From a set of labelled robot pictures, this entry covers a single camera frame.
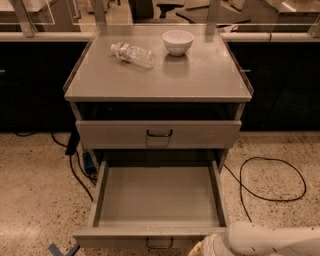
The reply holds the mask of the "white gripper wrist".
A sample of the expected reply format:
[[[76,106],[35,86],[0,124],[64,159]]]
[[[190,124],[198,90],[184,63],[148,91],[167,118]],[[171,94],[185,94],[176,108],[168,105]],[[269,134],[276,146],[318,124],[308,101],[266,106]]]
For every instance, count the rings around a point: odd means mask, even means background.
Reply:
[[[220,234],[206,236],[189,252],[188,256],[234,256]]]

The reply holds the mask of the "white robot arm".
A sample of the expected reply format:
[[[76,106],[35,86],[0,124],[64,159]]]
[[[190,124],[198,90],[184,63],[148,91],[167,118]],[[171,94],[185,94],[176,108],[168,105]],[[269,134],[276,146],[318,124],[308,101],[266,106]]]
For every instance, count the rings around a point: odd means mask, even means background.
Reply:
[[[198,242],[188,256],[320,256],[320,227],[267,228],[238,221]]]

